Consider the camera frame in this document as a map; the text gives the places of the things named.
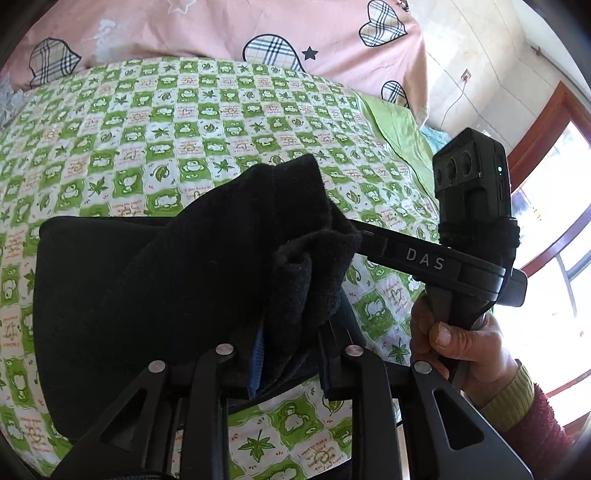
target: green and white checkered bedsheet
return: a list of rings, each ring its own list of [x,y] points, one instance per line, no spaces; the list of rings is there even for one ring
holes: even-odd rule
[[[35,363],[44,220],[176,215],[251,165],[310,152],[348,218],[436,241],[433,202],[369,117],[355,92],[330,81],[209,59],[127,61],[33,90],[0,131],[0,427],[21,457],[49,475],[70,448]],[[343,287],[368,346],[408,363],[419,283],[357,255]],[[303,480],[347,459],[350,440],[350,404],[327,402],[310,380],[230,417],[232,478]]]

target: heart pattern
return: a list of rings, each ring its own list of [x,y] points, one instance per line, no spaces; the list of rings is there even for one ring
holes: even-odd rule
[[[382,0],[368,3],[368,17],[369,22],[359,29],[359,36],[368,47],[379,47],[407,34],[394,9]]]
[[[242,58],[244,61],[304,72],[295,49],[279,35],[264,34],[254,37],[244,45]]]
[[[389,80],[382,85],[382,100],[410,108],[406,92],[398,82]]]
[[[63,40],[46,38],[39,42],[29,59],[31,88],[71,75],[81,59]]]

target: black garment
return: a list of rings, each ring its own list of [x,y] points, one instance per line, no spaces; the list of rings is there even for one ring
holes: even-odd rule
[[[261,322],[257,396],[301,375],[361,242],[311,155],[255,166],[170,221],[54,218],[40,235],[38,370],[74,440],[152,360],[229,341],[247,368]]]

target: human hand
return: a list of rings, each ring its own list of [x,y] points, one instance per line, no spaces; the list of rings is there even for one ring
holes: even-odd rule
[[[411,311],[411,362],[424,360],[449,378],[449,370],[438,360],[448,358],[469,361],[462,390],[477,408],[484,407],[511,383],[519,365],[503,343],[498,322],[487,313],[480,330],[468,331],[436,322],[427,295],[422,292]]]

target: wall socket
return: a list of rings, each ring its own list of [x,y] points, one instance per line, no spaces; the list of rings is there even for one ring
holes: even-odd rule
[[[468,83],[468,80],[470,80],[471,78],[472,74],[470,73],[470,70],[466,69],[466,71],[462,73],[462,80],[464,81],[464,83]]]

